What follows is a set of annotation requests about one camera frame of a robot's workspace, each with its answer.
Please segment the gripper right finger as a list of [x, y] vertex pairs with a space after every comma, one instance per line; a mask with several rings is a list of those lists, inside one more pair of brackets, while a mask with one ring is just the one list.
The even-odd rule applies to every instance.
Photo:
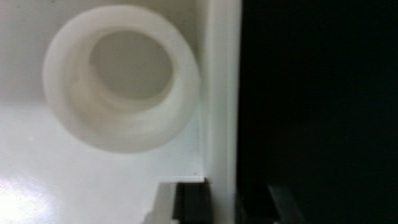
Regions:
[[289, 188], [284, 185], [270, 184], [268, 192], [277, 212], [273, 224], [307, 224]]

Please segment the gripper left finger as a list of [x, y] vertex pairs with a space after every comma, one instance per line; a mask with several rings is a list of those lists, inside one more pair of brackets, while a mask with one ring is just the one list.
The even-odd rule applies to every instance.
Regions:
[[158, 184], [144, 224], [213, 224], [211, 188], [206, 179]]

